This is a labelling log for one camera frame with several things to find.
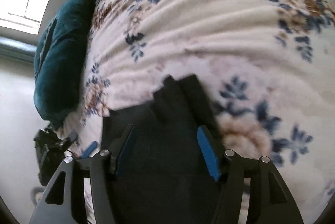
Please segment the dark garment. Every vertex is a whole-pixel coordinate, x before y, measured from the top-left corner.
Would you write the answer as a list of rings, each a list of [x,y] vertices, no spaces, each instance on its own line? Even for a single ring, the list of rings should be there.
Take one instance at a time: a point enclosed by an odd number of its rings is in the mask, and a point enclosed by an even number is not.
[[[111,183],[116,223],[210,223],[220,192],[209,175],[198,128],[218,128],[195,75],[167,77],[153,99],[110,111],[103,119],[103,148],[133,131]]]

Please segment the teal velvet pillow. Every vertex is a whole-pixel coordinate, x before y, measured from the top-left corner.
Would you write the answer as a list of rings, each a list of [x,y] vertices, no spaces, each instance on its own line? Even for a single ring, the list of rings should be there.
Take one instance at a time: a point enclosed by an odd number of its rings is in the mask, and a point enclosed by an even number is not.
[[[33,102],[54,129],[79,102],[81,72],[96,0],[67,0],[43,32],[35,52]]]

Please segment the floral white bed blanket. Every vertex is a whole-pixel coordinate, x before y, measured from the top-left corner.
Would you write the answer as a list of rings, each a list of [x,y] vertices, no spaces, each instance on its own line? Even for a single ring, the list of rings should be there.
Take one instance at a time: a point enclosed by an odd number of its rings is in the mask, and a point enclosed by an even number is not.
[[[97,0],[80,103],[59,130],[80,153],[110,110],[195,74],[224,145],[268,155],[305,223],[334,195],[334,0]]]

